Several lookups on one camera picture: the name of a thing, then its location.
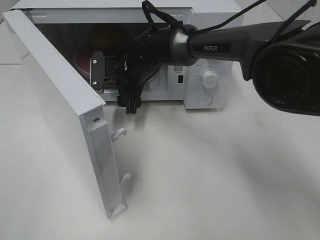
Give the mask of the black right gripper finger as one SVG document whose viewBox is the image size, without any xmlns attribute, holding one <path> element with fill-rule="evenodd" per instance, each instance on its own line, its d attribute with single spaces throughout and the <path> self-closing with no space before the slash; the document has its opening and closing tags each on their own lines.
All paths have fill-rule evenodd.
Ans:
<svg viewBox="0 0 320 240">
<path fill-rule="evenodd" d="M 137 113 L 137 109 L 141 107 L 141 104 L 141 98 L 124 98 L 121 96 L 117 97 L 117 105 L 119 107 L 125 108 L 127 115 L 135 115 Z"/>
</svg>

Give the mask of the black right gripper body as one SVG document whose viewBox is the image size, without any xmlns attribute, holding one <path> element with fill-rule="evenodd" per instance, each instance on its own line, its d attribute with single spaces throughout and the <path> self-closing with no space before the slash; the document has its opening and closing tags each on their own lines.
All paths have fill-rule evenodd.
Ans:
<svg viewBox="0 0 320 240">
<path fill-rule="evenodd" d="M 157 74 L 160 65 L 150 52 L 150 32 L 141 32 L 127 40 L 116 54 L 120 78 L 116 81 L 118 100 L 139 100 L 147 81 Z"/>
</svg>

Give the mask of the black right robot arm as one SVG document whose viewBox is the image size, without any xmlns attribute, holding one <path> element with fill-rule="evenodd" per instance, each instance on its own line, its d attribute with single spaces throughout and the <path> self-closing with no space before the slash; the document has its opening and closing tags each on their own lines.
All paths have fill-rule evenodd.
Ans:
<svg viewBox="0 0 320 240">
<path fill-rule="evenodd" d="M 320 26 L 295 20 L 259 23 L 197 33 L 164 27 L 132 39 L 118 70 L 117 104 L 128 114 L 141 106 L 148 75 L 161 65 L 194 65 L 200 59 L 238 62 L 271 107 L 293 114 L 320 114 Z"/>
</svg>

